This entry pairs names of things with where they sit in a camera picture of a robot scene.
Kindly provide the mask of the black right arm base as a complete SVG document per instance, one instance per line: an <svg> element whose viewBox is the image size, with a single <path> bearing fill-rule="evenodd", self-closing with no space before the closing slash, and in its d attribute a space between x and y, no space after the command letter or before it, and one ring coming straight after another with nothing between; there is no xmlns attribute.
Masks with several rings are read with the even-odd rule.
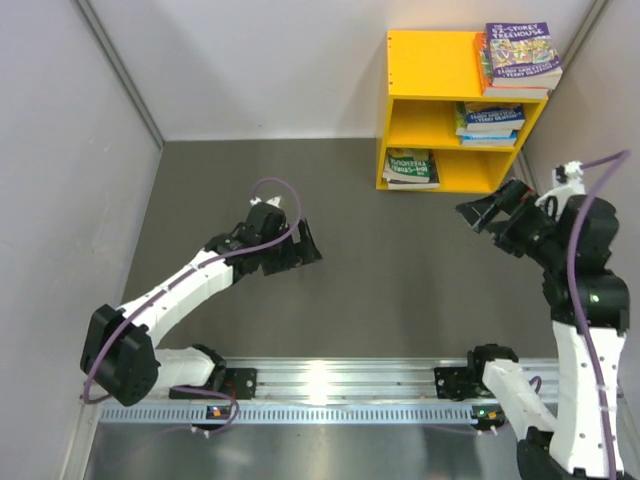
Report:
<svg viewBox="0 0 640 480"><path fill-rule="evenodd" d="M436 367L434 379L438 399L459 402L493 397L479 374L467 367Z"/></svg>

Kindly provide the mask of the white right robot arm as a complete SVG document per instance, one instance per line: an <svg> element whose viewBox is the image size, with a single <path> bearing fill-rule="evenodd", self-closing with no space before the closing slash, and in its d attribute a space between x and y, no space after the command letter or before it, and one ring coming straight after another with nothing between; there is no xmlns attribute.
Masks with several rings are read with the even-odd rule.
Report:
<svg viewBox="0 0 640 480"><path fill-rule="evenodd" d="M543 271L558 355L557 408L550 411L515 352L487 344L468 356L466 382L492 395L517 439L524 479L624 479L617 436L618 365L630 326L630 293L608 267L615 207L587 190L585 165L557 167L539 194L511 180L457 212L502 251Z"/></svg>

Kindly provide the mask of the light green 65-storey book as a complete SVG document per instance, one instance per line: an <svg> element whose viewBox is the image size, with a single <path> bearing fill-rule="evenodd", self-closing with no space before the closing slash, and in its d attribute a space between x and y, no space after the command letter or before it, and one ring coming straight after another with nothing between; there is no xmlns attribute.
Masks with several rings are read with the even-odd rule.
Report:
<svg viewBox="0 0 640 480"><path fill-rule="evenodd" d="M458 136L467 135L466 110L463 102L456 102L454 107L455 133Z"/></svg>

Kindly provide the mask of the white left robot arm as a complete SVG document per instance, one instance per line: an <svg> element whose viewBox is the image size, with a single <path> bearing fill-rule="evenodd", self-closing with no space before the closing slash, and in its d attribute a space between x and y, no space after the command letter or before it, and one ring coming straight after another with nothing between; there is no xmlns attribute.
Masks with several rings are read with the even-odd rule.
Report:
<svg viewBox="0 0 640 480"><path fill-rule="evenodd" d="M256 198L246 219L212 237L181 269L139 298L92 314L80 357L88 384L129 407L150 394L214 397L227 363L195 344L162 349L163 338L196 308L244 277L273 275L321 260L304 217L289 222L277 198Z"/></svg>

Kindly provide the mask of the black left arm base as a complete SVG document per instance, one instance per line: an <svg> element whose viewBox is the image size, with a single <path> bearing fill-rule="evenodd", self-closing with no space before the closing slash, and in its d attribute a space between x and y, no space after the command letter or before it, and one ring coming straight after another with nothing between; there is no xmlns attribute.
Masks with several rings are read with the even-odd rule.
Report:
<svg viewBox="0 0 640 480"><path fill-rule="evenodd" d="M251 400L256 395L257 380L258 370L255 368L229 367L220 384L209 382L198 387L198 390L217 391L236 400ZM214 400L211 395L177 391L175 388L169 391L169 398L172 400Z"/></svg>

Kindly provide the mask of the blue 26-storey book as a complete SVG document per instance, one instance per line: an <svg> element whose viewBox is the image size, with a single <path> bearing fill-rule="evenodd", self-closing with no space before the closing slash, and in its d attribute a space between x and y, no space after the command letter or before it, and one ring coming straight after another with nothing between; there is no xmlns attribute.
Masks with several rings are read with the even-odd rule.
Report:
<svg viewBox="0 0 640 480"><path fill-rule="evenodd" d="M478 132L476 135L460 135L460 145L468 147L512 147L517 141L515 130L508 131L505 135L485 135Z"/></svg>

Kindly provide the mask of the purple 52-storey book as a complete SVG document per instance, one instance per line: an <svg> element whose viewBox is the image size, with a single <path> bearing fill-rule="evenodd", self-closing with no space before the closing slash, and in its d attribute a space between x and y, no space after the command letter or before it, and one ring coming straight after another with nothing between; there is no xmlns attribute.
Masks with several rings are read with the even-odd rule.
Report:
<svg viewBox="0 0 640 480"><path fill-rule="evenodd" d="M546 22L487 23L485 43L493 85L553 90L559 83L562 61Z"/></svg>

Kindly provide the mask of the orange 78-storey book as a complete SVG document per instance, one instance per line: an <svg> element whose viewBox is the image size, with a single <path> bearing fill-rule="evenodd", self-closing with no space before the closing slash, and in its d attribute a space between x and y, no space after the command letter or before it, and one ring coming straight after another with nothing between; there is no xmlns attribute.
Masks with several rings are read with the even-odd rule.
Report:
<svg viewBox="0 0 640 480"><path fill-rule="evenodd" d="M549 90L544 88L494 86L492 84L493 76L486 47L485 34L483 32L478 32L475 35L474 48L477 52L477 69L483 97L542 100L548 96Z"/></svg>

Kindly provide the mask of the dark green treehouse book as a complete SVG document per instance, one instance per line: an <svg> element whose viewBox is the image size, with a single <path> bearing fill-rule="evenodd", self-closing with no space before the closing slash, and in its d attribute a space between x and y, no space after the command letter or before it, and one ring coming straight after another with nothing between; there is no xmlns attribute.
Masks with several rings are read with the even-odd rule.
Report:
<svg viewBox="0 0 640 480"><path fill-rule="evenodd" d="M388 148L382 178L390 190L440 187L435 156L430 149Z"/></svg>

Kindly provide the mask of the blue 39-storey book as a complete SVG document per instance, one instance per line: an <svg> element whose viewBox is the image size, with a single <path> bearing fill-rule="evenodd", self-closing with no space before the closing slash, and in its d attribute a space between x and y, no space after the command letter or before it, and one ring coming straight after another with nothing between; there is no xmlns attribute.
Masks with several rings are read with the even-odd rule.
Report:
<svg viewBox="0 0 640 480"><path fill-rule="evenodd" d="M466 110L467 135L498 130L520 130L525 123L521 104L463 102Z"/></svg>

